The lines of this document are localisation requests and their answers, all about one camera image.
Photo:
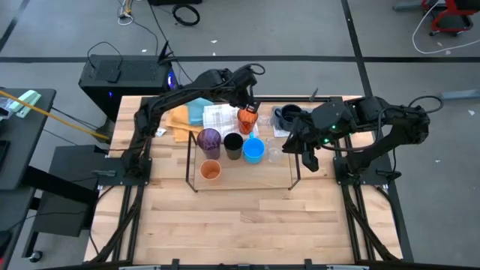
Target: red chair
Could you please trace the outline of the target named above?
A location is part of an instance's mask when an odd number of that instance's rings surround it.
[[[428,0],[422,0],[421,5],[429,11],[432,4]],[[440,32],[452,33],[457,36],[461,32],[469,31],[473,27],[470,15],[480,11],[480,0],[445,0],[444,5],[436,6],[432,11],[433,22],[431,25],[434,36]]]

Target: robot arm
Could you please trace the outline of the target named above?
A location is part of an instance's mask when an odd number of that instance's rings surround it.
[[[371,161],[399,145],[419,144],[428,136],[430,119],[420,106],[394,106],[379,97],[361,97],[324,103],[312,113],[300,112],[296,126],[283,145],[283,152],[300,154],[302,163],[311,171],[317,171],[318,160],[314,149],[348,151],[346,168],[358,175],[366,170]],[[379,139],[378,131],[383,125],[391,125],[389,135]],[[377,131],[373,145],[361,148],[334,148],[326,144],[354,134]]]
[[[261,67],[262,72],[254,71],[251,68],[254,65]],[[143,173],[148,170],[149,150],[145,146],[148,148],[147,142],[155,136],[161,117],[166,111],[197,98],[205,98],[210,101],[227,101],[233,107],[256,113],[260,102],[254,100],[252,87],[257,84],[255,74],[264,73],[265,69],[259,64],[247,64],[235,72],[228,69],[207,70],[191,84],[180,86],[161,96],[143,98],[134,115],[135,131],[130,147],[121,156],[125,177],[142,178]]]

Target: orange cup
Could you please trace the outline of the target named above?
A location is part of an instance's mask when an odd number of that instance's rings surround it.
[[[242,134],[250,134],[258,119],[258,113],[248,112],[246,109],[239,109],[237,112],[238,129]]]
[[[221,173],[222,167],[216,160],[205,160],[200,165],[200,174],[208,181],[219,180]]]

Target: wooden tabletop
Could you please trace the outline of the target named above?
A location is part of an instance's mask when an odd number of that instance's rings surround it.
[[[125,149],[134,132],[134,113],[141,97],[123,97],[111,149]],[[262,103],[261,116],[273,106]],[[316,107],[320,103],[297,103]],[[166,115],[160,126],[165,128]],[[272,126],[259,123],[262,138],[273,137]],[[352,135],[353,146],[373,142],[371,133]],[[120,151],[111,151],[119,157]],[[303,264],[353,263],[341,188],[335,181],[334,152],[319,150],[319,170],[301,165],[301,181],[291,191],[201,190],[185,183],[187,143],[175,143],[173,132],[152,140],[151,181],[145,189],[136,241],[135,264]],[[395,256],[401,257],[388,201],[371,186],[362,187],[367,217],[373,231]],[[97,205],[91,233],[99,249],[119,222],[123,187],[115,187]],[[362,258],[365,243],[357,226]],[[125,232],[121,259],[126,257],[129,230]],[[95,256],[88,244],[85,260]]]

